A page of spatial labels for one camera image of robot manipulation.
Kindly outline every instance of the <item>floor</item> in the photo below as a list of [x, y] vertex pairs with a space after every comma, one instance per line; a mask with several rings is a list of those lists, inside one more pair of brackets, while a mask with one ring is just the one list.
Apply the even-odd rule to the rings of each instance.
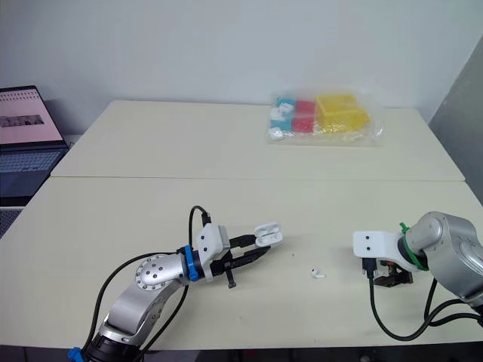
[[[67, 350], [0, 345], [1, 362], [65, 362]], [[483, 342], [398, 347], [160, 351], [145, 362], [481, 362]]]

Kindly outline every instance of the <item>yellow block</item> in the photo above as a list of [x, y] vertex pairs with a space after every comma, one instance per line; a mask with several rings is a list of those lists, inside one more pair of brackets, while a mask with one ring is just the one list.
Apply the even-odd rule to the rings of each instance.
[[360, 130], [371, 120], [351, 94], [324, 94], [315, 101], [315, 119], [324, 132]]

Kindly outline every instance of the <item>green cable tie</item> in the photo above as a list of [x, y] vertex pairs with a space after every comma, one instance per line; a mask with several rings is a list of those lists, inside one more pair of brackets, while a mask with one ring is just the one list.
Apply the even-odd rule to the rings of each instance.
[[421, 264], [421, 262], [419, 261], [419, 259], [417, 258], [416, 254], [413, 253], [413, 250], [411, 250], [409, 248], [409, 245], [406, 241], [406, 237], [404, 236], [402, 238], [402, 243], [403, 245], [405, 246], [405, 249], [406, 249], [406, 253], [408, 253], [409, 255], [409, 258], [411, 259], [411, 261], [413, 262], [413, 264], [415, 264], [415, 266], [419, 269], [419, 270], [423, 270], [425, 272], [427, 272], [429, 269], [427, 267], [425, 267], [423, 264]]
[[410, 229], [403, 222], [400, 222], [399, 225], [401, 226], [401, 229], [402, 229], [402, 233], [403, 234], [406, 234], [406, 232]]

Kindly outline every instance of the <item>plastic bag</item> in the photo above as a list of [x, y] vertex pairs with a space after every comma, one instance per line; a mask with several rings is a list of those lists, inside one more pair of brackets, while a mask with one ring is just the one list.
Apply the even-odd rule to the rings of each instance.
[[285, 94], [270, 109], [271, 143], [320, 146], [375, 146], [383, 132], [381, 108], [353, 91]]

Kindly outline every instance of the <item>blue ring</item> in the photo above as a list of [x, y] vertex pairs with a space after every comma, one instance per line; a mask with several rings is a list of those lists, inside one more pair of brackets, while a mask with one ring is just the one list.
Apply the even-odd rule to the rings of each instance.
[[193, 261], [191, 247], [189, 245], [186, 245], [184, 247], [184, 251], [186, 254], [186, 264], [188, 265], [189, 279], [191, 281], [197, 281], [199, 279], [199, 275], [196, 271], [195, 262]]

